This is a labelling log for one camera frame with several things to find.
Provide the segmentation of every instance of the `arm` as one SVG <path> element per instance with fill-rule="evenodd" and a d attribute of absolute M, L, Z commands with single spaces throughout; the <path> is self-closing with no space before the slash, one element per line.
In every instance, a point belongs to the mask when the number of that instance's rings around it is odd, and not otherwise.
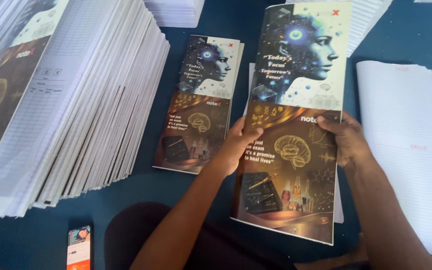
<path fill-rule="evenodd" d="M 218 154 L 149 236 L 131 270 L 183 269 L 221 183 L 236 170 L 246 146 L 263 133 L 259 128 L 243 135 L 244 120 L 237 120 Z"/>
<path fill-rule="evenodd" d="M 346 111 L 338 124 L 319 116 L 333 132 L 337 162 L 346 174 L 374 269 L 432 269 L 432 257 L 406 219 L 388 178 L 363 136 L 361 125 Z"/>

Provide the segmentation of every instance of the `phone screen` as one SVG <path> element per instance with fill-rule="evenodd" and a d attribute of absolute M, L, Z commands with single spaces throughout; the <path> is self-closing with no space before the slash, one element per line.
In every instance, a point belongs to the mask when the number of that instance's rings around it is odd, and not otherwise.
<path fill-rule="evenodd" d="M 68 233 L 66 270 L 91 270 L 91 227 L 85 226 Z"/>

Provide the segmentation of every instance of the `notex logo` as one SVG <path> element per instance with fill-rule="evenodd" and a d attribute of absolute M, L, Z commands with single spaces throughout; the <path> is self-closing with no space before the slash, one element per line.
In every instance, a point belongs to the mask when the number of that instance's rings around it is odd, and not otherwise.
<path fill-rule="evenodd" d="M 16 58 L 21 58 L 21 57 L 25 57 L 28 55 L 33 55 L 34 52 L 35 52 L 35 48 L 31 48 L 30 50 L 18 53 L 16 55 Z"/>
<path fill-rule="evenodd" d="M 211 102 L 211 101 L 207 101 L 206 104 L 208 104 L 208 105 L 213 105 L 213 106 L 221 106 L 221 102 Z"/>
<path fill-rule="evenodd" d="M 316 119 L 314 117 L 304 117 L 304 116 L 301 116 L 301 121 L 316 123 Z"/>

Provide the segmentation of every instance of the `blue glowing eye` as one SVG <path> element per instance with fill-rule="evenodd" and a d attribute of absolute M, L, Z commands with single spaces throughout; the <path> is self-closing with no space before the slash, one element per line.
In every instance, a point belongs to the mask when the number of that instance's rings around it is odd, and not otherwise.
<path fill-rule="evenodd" d="M 290 32 L 289 37 L 292 40 L 300 40 L 303 37 L 303 32 L 299 29 L 293 30 Z"/>

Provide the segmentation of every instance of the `smartphone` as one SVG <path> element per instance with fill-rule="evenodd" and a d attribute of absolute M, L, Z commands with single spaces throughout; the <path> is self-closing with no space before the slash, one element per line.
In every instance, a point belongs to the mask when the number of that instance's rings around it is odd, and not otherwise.
<path fill-rule="evenodd" d="M 91 254 L 91 226 L 70 230 L 66 270 L 91 270 Z"/>

